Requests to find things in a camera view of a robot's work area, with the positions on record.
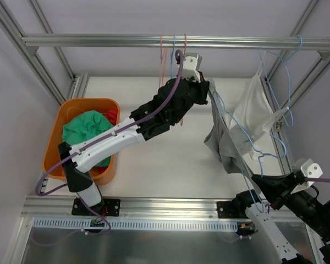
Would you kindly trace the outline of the pink wire hanger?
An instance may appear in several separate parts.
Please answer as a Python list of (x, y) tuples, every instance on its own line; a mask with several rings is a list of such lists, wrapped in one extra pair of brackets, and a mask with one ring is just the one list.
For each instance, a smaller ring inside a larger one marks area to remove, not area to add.
[[(187, 46), (187, 35), (184, 34), (184, 47), (182, 49), (182, 52), (183, 52), (183, 55), (185, 56), (185, 52), (186, 52), (186, 46)], [(184, 123), (184, 119), (182, 118), (180, 120), (180, 126), (182, 127), (183, 126), (183, 123)]]
[(167, 49), (163, 47), (163, 35), (160, 35), (160, 71), (159, 71), (159, 80), (158, 80), (159, 87), (163, 85), (166, 58), (167, 58)]

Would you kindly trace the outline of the white tank top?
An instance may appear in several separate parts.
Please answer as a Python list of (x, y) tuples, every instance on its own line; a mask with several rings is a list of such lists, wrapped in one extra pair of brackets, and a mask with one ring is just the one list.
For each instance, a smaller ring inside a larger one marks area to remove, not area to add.
[(256, 142), (270, 132), (273, 124), (281, 116), (278, 111), (272, 111), (267, 101), (260, 82), (261, 73), (262, 71), (259, 69), (246, 82), (229, 123), (229, 130), (241, 129), (247, 136), (250, 144), (247, 147), (247, 153), (255, 160), (258, 158), (258, 153), (254, 151), (258, 148)]

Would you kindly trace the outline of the grey tank top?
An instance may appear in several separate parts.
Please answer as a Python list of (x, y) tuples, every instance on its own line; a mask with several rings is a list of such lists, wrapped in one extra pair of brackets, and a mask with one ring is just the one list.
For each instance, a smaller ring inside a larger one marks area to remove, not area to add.
[(241, 173), (247, 177), (253, 175), (252, 169), (243, 159), (248, 152), (248, 138), (241, 129), (229, 130), (227, 126), (228, 114), (224, 112), (224, 104), (213, 79), (209, 80), (208, 95), (211, 99), (213, 127), (204, 139), (204, 144), (212, 151), (216, 159), (222, 164), (225, 171)]

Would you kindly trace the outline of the red tank top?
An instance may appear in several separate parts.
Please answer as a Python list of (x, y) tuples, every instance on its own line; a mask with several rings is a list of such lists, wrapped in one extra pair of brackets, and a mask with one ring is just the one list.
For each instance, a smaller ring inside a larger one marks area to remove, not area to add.
[[(103, 113), (103, 115), (108, 119), (108, 121), (113, 126), (115, 126), (117, 124), (117, 114), (118, 114), (118, 110), (116, 108), (111, 108), (106, 113)], [(105, 160), (103, 160), (102, 162), (100, 162), (99, 165), (95, 166), (98, 174), (102, 174), (108, 168), (108, 165), (110, 164), (110, 160), (111, 160), (111, 158), (108, 157)]]

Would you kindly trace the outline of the green tank top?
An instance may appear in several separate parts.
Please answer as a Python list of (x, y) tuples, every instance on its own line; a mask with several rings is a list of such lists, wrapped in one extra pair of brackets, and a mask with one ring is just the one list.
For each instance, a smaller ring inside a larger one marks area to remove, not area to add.
[(87, 111), (63, 125), (62, 140), (69, 145), (79, 144), (113, 127), (103, 113), (96, 110)]

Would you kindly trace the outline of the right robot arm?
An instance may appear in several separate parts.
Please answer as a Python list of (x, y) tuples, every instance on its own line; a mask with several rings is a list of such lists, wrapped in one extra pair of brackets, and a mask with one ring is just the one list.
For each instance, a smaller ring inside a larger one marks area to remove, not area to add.
[(286, 207), (289, 213), (269, 214), (255, 190), (240, 192), (224, 208), (236, 218), (248, 218), (255, 229), (272, 245), (280, 263), (310, 263), (287, 241), (276, 226), (277, 222), (304, 222), (324, 242), (319, 251), (324, 263), (330, 263), (330, 200), (324, 205), (304, 190), (295, 192), (296, 187), (307, 182), (302, 172), (293, 172), (281, 177), (253, 175), (252, 180), (266, 197), (270, 207), (277, 211)]

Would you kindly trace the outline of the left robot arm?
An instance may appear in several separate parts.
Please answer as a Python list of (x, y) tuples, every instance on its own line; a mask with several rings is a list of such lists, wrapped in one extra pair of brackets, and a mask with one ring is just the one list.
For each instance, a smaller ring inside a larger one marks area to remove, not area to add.
[(193, 105), (206, 105), (210, 83), (200, 77), (170, 79), (153, 99), (130, 113), (111, 129), (79, 144), (58, 146), (62, 168), (71, 193), (78, 196), (87, 215), (101, 216), (107, 205), (90, 175), (103, 159), (170, 130)]

